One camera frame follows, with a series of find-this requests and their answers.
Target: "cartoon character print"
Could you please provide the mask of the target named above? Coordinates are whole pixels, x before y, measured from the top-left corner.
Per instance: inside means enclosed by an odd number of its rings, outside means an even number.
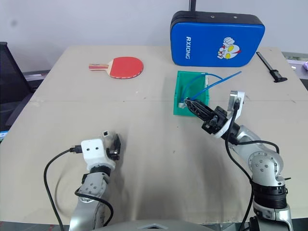
[[[234,44],[234,40],[231,37],[226,37],[223,40],[223,45],[218,51],[219,59],[231,59],[241,52],[240,47]]]

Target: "white wall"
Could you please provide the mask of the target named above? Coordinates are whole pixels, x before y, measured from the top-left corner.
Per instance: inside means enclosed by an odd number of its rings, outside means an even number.
[[[198,0],[197,10],[249,13],[262,46],[308,53],[308,0]],[[168,45],[172,15],[188,0],[0,0],[0,40],[22,71],[49,69],[77,44]]]

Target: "table surface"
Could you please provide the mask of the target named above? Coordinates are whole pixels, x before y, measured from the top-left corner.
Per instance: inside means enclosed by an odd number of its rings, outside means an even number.
[[[56,224],[43,170],[58,153],[103,130],[118,132],[122,141],[121,160],[109,184],[112,223],[144,218],[242,220],[250,185],[228,158],[223,140],[205,133],[200,119],[173,115],[178,70],[222,77],[242,71],[210,90],[210,106],[226,109],[231,90],[245,91],[237,123],[279,145],[282,175],[292,177],[286,182],[292,216],[308,217],[308,91],[277,48],[259,51],[288,77],[286,82],[274,83],[257,56],[238,68],[184,67],[173,64],[170,47],[68,48],[0,146],[0,220]],[[117,56],[140,58],[144,71],[119,80],[88,70],[89,63],[108,63]],[[82,154],[66,154],[50,166],[49,186],[65,224],[77,204],[74,191],[84,173]]]

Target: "black office chair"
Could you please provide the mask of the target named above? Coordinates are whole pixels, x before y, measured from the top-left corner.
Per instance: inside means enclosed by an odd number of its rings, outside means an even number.
[[[15,62],[7,42],[0,42],[0,131],[10,129],[34,91]]]

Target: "table tennis paddle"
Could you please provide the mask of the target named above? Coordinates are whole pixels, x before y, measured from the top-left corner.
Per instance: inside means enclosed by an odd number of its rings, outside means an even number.
[[[143,63],[135,57],[117,57],[108,64],[90,64],[89,69],[104,70],[112,78],[134,78],[143,71]]]

